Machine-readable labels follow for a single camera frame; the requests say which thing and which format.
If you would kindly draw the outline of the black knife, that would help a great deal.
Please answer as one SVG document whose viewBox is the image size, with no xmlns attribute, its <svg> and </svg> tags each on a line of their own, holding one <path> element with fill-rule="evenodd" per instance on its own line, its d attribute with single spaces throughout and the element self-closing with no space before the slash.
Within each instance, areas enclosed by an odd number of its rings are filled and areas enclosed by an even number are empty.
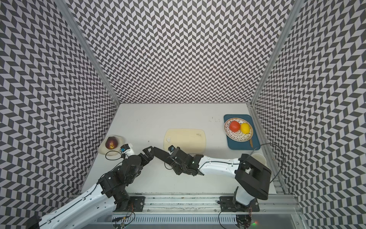
<svg viewBox="0 0 366 229">
<path fill-rule="evenodd" d="M 163 161 L 169 165 L 171 165 L 174 162 L 174 160 L 171 158 L 170 153 L 168 153 L 162 149 L 153 147 L 153 154 L 156 158 L 160 159 L 161 161 Z"/>
</svg>

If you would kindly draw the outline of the cream plastic cutting board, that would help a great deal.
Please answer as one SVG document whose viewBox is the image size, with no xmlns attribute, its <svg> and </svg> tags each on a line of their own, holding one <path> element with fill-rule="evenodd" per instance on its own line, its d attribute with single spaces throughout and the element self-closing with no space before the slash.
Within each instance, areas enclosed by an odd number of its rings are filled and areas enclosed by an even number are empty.
<svg viewBox="0 0 366 229">
<path fill-rule="evenodd" d="M 206 147 L 205 132 L 200 129 L 169 129 L 164 137 L 164 150 L 179 147 L 187 154 L 203 154 Z"/>
</svg>

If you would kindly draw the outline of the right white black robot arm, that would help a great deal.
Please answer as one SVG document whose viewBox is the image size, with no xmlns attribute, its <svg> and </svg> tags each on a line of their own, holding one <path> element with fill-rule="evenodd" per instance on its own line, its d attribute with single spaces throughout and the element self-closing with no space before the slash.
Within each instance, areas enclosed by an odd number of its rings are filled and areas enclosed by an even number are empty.
<svg viewBox="0 0 366 229">
<path fill-rule="evenodd" d="M 238 185 L 234 191 L 234 203 L 249 206 L 252 200 L 268 200 L 271 170 L 250 154 L 242 154 L 235 159 L 212 158 L 200 154 L 194 156 L 179 147 L 170 147 L 163 156 L 177 175 L 192 176 L 222 175 L 234 179 Z"/>
</svg>

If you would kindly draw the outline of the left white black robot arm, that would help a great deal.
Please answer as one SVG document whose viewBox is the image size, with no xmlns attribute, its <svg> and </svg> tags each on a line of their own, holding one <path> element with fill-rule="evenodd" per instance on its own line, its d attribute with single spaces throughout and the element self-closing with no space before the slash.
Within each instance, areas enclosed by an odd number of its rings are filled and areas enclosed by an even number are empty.
<svg viewBox="0 0 366 229">
<path fill-rule="evenodd" d="M 130 197 L 125 188 L 132 184 L 147 164 L 154 158 L 153 147 L 135 154 L 131 147 L 124 153 L 122 163 L 101 175 L 89 190 L 56 211 L 42 217 L 34 215 L 25 222 L 27 229 L 81 229 L 92 220 L 116 207 L 127 208 Z"/>
</svg>

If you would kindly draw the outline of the dark red apple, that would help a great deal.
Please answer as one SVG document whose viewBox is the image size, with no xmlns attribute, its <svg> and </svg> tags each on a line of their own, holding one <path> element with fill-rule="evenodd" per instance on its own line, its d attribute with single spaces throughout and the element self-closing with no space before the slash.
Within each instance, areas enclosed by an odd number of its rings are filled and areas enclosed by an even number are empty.
<svg viewBox="0 0 366 229">
<path fill-rule="evenodd" d="M 107 149 L 116 149 L 119 145 L 118 139 L 115 136 L 110 136 L 106 139 L 105 147 Z"/>
</svg>

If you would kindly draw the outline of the small white plate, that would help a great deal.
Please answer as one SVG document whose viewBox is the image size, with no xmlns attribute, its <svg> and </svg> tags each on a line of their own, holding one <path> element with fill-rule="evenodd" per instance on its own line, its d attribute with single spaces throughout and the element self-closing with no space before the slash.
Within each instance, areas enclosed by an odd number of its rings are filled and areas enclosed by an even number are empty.
<svg viewBox="0 0 366 229">
<path fill-rule="evenodd" d="M 120 149 L 123 144 L 123 137 L 118 135 L 109 135 L 102 141 L 97 151 L 99 154 L 104 156 L 115 156 L 120 153 Z"/>
</svg>

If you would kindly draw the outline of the teal rectangular tray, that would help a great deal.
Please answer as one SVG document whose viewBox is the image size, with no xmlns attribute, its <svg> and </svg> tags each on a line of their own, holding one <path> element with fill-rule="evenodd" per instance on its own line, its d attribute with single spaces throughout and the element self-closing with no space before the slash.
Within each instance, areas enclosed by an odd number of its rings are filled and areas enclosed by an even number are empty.
<svg viewBox="0 0 366 229">
<path fill-rule="evenodd" d="M 248 114 L 224 115 L 224 131 L 231 150 L 260 150 L 253 119 Z"/>
</svg>

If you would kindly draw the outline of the patterned ceramic plate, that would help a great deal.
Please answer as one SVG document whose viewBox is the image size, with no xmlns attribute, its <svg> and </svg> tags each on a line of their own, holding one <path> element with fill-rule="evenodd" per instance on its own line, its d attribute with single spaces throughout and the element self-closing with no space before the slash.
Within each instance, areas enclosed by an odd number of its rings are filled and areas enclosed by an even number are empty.
<svg viewBox="0 0 366 229">
<path fill-rule="evenodd" d="M 229 139 L 236 142 L 246 142 L 254 136 L 254 129 L 248 121 L 241 118 L 230 118 L 225 121 L 224 131 Z"/>
</svg>

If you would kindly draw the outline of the red tomato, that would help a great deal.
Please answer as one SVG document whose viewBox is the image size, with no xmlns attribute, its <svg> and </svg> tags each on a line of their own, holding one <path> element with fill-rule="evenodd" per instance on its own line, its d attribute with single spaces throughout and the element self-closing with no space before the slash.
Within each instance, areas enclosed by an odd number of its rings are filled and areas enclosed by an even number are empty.
<svg viewBox="0 0 366 229">
<path fill-rule="evenodd" d="M 235 133 L 241 129 L 241 124 L 234 120 L 230 123 L 229 129 Z"/>
</svg>

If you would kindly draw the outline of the yellow lemon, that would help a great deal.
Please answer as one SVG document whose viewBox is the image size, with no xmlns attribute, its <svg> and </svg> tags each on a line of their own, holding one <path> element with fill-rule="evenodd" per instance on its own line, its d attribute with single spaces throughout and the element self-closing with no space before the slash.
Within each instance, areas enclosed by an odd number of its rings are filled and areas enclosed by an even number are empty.
<svg viewBox="0 0 366 229">
<path fill-rule="evenodd" d="M 242 123 L 241 124 L 241 132 L 243 134 L 250 134 L 251 132 L 251 127 L 248 123 Z"/>
</svg>

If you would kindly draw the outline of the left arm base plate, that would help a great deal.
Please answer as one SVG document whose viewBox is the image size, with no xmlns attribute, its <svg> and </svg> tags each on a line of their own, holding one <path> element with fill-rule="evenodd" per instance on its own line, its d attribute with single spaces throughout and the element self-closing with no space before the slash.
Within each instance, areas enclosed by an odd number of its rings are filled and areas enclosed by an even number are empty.
<svg viewBox="0 0 366 229">
<path fill-rule="evenodd" d="M 145 196 L 132 196 L 116 205 L 114 212 L 142 212 L 145 205 Z"/>
</svg>

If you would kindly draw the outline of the aluminium front rail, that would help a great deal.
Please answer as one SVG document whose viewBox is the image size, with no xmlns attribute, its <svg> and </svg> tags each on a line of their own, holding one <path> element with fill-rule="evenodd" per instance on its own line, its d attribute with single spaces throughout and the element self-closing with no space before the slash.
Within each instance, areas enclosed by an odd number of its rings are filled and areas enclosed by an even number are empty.
<svg viewBox="0 0 366 229">
<path fill-rule="evenodd" d="M 214 214 L 221 212 L 217 203 L 220 196 L 232 194 L 166 194 L 148 195 L 131 194 L 132 196 L 145 196 L 144 209 L 140 213 L 146 214 Z M 301 209 L 293 195 L 271 194 L 268 200 L 257 199 L 260 211 L 257 214 L 297 214 Z"/>
</svg>

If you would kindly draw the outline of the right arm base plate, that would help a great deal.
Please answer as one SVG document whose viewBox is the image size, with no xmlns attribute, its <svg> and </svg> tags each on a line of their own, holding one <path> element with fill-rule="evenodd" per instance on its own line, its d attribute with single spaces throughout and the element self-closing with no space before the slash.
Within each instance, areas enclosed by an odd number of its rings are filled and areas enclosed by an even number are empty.
<svg viewBox="0 0 366 229">
<path fill-rule="evenodd" d="M 236 200 L 233 196 L 220 196 L 217 203 L 220 205 L 222 212 L 259 212 L 259 204 L 255 198 L 250 202 L 248 206 L 243 205 Z"/>
</svg>

